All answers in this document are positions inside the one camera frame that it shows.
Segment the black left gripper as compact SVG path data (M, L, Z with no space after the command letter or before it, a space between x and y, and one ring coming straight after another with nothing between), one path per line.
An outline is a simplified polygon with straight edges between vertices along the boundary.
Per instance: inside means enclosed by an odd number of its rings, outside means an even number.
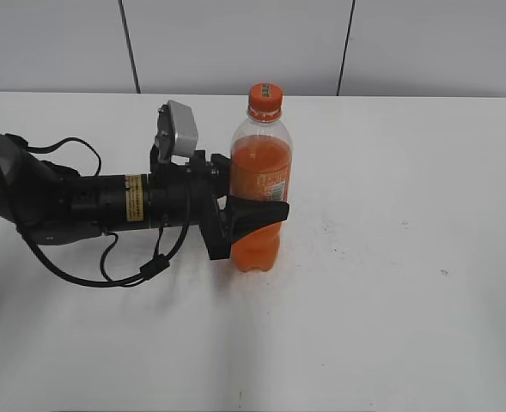
M290 205L283 201L256 201L228 196L225 213L218 200L229 194L232 160L222 154L205 158L203 150L183 165L158 163L150 151L148 194L150 225L179 227L180 235L166 254L172 259L182 247L191 226L200 229L211 260L230 256L231 244L264 227L286 221Z

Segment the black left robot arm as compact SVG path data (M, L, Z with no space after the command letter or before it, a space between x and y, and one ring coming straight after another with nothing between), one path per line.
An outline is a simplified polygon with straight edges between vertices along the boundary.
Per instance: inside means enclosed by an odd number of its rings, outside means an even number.
M38 245L68 245L107 232L197 225L212 260L234 243L285 221L283 201L229 193L230 159L198 150L188 163L151 163L148 174L82 176L41 161L37 148L0 134L0 167L21 222Z

